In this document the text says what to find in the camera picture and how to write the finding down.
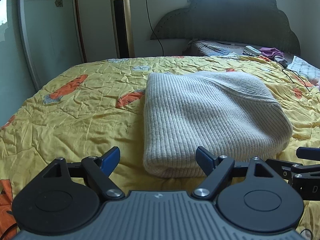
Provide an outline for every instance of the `purple cloth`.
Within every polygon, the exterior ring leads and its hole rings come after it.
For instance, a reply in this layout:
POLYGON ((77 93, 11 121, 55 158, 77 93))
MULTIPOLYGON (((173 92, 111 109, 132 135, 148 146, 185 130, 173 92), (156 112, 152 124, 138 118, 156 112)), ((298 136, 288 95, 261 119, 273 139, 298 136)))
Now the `purple cloth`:
POLYGON ((284 57, 283 53, 276 48, 261 48, 262 55, 274 60, 275 56, 284 57))

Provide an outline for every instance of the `cloud-shaped headboard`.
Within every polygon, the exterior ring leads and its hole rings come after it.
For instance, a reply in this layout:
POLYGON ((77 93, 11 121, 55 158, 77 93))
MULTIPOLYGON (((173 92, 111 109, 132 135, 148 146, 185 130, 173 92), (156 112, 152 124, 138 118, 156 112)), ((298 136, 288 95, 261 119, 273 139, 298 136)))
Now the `cloud-shaped headboard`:
POLYGON ((190 7, 166 14, 154 31, 159 39, 234 41, 300 55, 299 40, 276 0, 192 0, 190 7))

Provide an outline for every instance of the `white knit sweater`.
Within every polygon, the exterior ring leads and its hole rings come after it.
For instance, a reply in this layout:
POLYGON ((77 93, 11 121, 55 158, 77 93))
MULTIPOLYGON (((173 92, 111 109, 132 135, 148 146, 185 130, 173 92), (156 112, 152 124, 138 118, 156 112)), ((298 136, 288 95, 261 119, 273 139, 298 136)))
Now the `white knit sweater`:
POLYGON ((150 174, 198 177, 198 146, 248 161, 284 150, 292 126, 256 77, 241 73, 151 73, 144 108, 144 159, 150 174))

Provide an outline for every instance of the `white logo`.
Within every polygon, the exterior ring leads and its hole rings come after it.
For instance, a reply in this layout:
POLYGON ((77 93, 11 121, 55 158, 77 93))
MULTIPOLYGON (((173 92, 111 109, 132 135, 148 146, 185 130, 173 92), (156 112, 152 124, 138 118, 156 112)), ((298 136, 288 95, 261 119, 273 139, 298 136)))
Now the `white logo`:
POLYGON ((158 194, 155 194, 155 197, 156 197, 156 198, 162 198, 163 195, 162 195, 161 193, 158 193, 158 194))

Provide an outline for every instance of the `yellow bedspread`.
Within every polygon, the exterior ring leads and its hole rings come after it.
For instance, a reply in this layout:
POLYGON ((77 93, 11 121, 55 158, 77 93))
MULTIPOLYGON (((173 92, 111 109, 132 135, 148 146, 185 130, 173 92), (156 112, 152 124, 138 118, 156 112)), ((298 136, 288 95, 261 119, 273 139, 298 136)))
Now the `yellow bedspread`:
MULTIPOLYGON (((278 158, 314 164, 298 159, 295 151, 300 146, 320 147, 320 93, 315 87, 308 92, 303 82, 288 72, 293 84, 281 69, 276 63, 255 57, 111 59, 70 68, 26 100, 2 127, 0 192, 4 189, 2 195, 7 200, 14 198, 57 156, 79 162, 89 155, 101 156, 113 146, 120 148, 121 161, 111 179, 124 192, 195 188, 201 178, 160 179, 143 168, 144 89, 152 71, 244 71, 259 77, 293 125, 289 146, 278 158)), ((306 201, 305 207, 297 231, 309 229, 313 239, 320 239, 320 203, 306 201)), ((0 217, 9 219, 8 212, 4 213, 8 210, 10 201, 0 198, 0 217)))

